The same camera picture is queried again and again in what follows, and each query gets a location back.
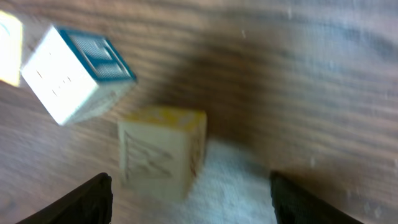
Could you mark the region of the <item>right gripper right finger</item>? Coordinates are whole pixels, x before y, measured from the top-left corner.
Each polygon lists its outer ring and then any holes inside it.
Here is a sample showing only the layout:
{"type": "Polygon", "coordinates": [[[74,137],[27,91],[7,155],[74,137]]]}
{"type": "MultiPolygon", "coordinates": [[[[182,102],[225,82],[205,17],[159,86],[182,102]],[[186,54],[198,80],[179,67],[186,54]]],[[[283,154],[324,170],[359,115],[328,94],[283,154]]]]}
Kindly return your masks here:
{"type": "Polygon", "coordinates": [[[272,206],[278,224],[363,224],[295,184],[270,174],[272,206]]]}

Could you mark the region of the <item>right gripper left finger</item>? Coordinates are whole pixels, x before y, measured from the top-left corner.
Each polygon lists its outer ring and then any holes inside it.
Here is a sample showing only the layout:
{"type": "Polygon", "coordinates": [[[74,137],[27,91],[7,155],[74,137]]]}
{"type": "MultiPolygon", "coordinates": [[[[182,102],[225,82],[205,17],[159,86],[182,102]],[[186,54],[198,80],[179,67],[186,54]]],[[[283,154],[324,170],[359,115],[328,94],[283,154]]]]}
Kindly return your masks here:
{"type": "Polygon", "coordinates": [[[17,224],[110,224],[112,178],[102,172],[17,224]]]}

